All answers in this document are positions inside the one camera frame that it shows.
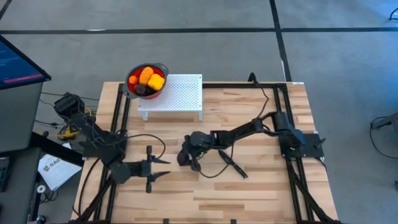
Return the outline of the dark office desk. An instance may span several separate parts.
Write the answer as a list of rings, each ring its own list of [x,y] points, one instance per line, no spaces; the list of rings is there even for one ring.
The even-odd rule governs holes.
[[[6,190],[0,186],[0,224],[26,224],[36,191],[38,165],[42,153],[50,154],[77,166],[83,165],[82,155],[44,136],[32,133],[25,149],[0,152],[1,162],[8,158],[9,167],[4,174],[8,179]]]

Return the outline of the red collapsible bowl gray rim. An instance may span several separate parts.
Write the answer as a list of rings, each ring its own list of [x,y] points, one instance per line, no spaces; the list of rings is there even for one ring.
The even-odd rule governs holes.
[[[128,79],[130,76],[135,75],[136,77],[140,77],[141,72],[143,71],[143,69],[145,67],[151,67],[154,70],[154,74],[159,74],[160,76],[162,76],[163,78],[165,78],[165,83],[164,86],[162,87],[161,90],[157,91],[155,94],[150,95],[150,96],[137,96],[135,95],[134,92],[134,86],[135,85],[131,85],[128,82]],[[166,81],[167,81],[167,75],[169,74],[169,70],[168,68],[162,64],[162,63],[144,63],[144,64],[140,64],[138,66],[135,66],[127,75],[126,77],[126,81],[123,85],[123,92],[124,94],[130,98],[130,99],[135,99],[135,98],[142,98],[144,100],[151,100],[156,98],[158,95],[160,95],[161,91],[163,90],[163,88],[165,87]]]

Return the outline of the white perforated metal shelf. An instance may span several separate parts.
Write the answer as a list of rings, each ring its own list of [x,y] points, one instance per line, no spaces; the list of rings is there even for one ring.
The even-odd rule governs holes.
[[[203,119],[202,74],[170,74],[159,96],[140,99],[138,112],[147,121],[149,112],[198,112]]]

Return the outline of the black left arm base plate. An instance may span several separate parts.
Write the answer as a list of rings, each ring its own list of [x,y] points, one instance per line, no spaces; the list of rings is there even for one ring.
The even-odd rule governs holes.
[[[120,134],[108,133],[102,138],[90,141],[80,141],[79,145],[83,148],[83,157],[99,157],[111,160],[117,157],[124,157],[126,150],[126,140]]]

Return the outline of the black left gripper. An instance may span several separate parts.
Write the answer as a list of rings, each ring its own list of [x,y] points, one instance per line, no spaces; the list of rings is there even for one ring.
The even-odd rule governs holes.
[[[152,155],[152,146],[146,147],[147,159],[140,162],[132,162],[129,164],[131,177],[145,177],[146,178],[146,192],[152,192],[152,183],[158,178],[167,175],[170,171],[152,173],[152,163],[169,164],[170,162],[163,161]]]

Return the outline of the monitor with blue screen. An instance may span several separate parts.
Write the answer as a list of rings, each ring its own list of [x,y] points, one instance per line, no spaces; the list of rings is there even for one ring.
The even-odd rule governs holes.
[[[50,81],[52,77],[0,35],[0,90]]]

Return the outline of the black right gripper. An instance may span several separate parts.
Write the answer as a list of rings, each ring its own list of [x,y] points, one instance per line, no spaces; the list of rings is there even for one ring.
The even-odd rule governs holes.
[[[182,150],[177,154],[179,166],[190,166],[195,172],[201,171],[201,165],[197,160],[206,154],[213,146],[213,137],[200,131],[192,132],[184,136]]]

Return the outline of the yellow black clamp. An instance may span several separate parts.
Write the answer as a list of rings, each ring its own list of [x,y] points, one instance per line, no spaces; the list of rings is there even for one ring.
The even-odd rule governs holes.
[[[78,131],[72,131],[71,129],[66,129],[63,134],[58,134],[57,137],[62,141],[66,141],[68,139],[74,139],[77,134]]]

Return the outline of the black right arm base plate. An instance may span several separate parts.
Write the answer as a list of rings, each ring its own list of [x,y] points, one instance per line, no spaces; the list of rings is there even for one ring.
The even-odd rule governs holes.
[[[284,157],[299,158],[299,157],[314,157],[321,158],[324,156],[322,144],[324,139],[320,139],[318,134],[304,134],[303,144],[292,145],[289,142],[288,136],[280,136],[278,138],[280,144],[280,151]]]

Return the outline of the black aluminium table frame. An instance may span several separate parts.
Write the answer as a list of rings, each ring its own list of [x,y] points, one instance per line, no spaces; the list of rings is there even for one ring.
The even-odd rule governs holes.
[[[104,189],[111,171],[97,157],[85,157],[76,214],[67,224],[342,224],[336,216],[325,168],[314,157],[287,158],[279,137],[252,134],[224,150],[248,178],[225,163],[217,150],[198,158],[201,171],[179,166],[184,136],[194,131],[229,131],[269,112],[282,111],[289,123],[316,134],[303,85],[291,83],[203,82],[203,119],[192,112],[149,112],[144,121],[138,99],[124,83],[103,85],[95,123],[104,131],[124,131],[124,162],[152,154],[170,162],[152,172],[170,171],[146,192],[146,179],[131,177]]]

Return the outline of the black keyboard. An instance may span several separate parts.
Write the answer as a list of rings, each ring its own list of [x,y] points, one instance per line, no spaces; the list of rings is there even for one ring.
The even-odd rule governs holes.
[[[5,191],[10,169],[10,158],[0,157],[0,192]]]

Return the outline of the oblong orange fruit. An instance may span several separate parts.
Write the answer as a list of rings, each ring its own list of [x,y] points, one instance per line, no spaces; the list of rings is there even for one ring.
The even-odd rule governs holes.
[[[154,70],[151,67],[145,67],[140,74],[139,83],[141,85],[147,85],[151,76],[154,74]]]

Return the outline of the white printed booklet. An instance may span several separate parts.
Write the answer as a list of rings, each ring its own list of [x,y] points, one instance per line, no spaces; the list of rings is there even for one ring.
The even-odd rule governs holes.
[[[79,171],[81,171],[80,166],[49,154],[44,155],[38,165],[38,172],[51,191],[56,191]]]

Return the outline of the yellow bell pepper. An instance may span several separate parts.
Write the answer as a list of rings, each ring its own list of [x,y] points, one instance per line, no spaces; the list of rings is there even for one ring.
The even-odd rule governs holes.
[[[159,91],[164,86],[164,83],[165,78],[155,73],[150,77],[149,81],[147,82],[147,86],[155,91]]]

